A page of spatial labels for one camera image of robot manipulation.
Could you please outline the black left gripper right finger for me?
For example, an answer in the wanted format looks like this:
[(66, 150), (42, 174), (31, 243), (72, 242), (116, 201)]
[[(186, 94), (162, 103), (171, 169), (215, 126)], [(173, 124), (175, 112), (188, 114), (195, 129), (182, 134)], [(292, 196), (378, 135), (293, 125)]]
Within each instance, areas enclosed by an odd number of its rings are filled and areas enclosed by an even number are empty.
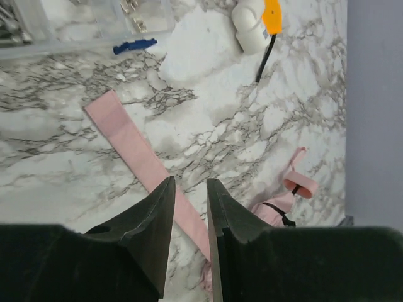
[(402, 234), (276, 228), (207, 181), (215, 301), (401, 301)]

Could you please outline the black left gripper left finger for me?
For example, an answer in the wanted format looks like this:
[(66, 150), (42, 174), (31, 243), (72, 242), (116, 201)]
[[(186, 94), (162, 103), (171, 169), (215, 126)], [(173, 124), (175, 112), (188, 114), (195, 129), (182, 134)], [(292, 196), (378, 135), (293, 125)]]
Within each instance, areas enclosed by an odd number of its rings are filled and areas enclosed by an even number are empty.
[(158, 301), (164, 296), (176, 184), (86, 233), (1, 225), (2, 301)]

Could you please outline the white orange small device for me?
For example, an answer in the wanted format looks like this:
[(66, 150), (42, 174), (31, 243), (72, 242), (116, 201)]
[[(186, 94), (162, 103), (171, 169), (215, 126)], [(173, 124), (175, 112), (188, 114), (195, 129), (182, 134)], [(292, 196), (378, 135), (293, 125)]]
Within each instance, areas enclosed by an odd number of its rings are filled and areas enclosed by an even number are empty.
[(231, 19), (236, 38), (243, 52), (253, 55), (265, 51), (255, 82), (259, 83), (274, 47), (277, 34), (282, 31), (281, 6), (278, 0), (243, 0), (232, 10)]

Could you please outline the clear plastic organizer box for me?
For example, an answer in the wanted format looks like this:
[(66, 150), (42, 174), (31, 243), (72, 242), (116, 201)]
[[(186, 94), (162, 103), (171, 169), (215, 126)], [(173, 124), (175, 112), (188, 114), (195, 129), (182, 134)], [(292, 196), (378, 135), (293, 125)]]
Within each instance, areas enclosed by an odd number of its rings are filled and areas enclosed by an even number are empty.
[(1, 1), (1, 59), (146, 49), (174, 24), (169, 1)]

